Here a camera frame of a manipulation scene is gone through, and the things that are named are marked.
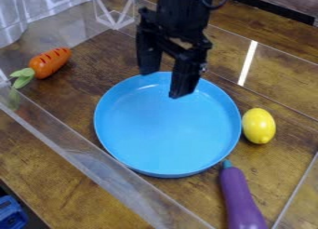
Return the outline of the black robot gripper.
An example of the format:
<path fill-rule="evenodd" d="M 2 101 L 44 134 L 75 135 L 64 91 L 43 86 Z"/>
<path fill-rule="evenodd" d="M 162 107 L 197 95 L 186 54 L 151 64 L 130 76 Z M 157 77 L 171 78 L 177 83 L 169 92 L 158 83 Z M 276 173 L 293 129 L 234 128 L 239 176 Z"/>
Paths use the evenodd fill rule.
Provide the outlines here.
<path fill-rule="evenodd" d="M 169 96 L 178 99 L 194 92 L 213 47 L 203 35 L 213 0 L 158 0 L 157 9 L 141 7 L 137 27 L 139 73 L 159 71 L 162 53 L 175 60 Z"/>

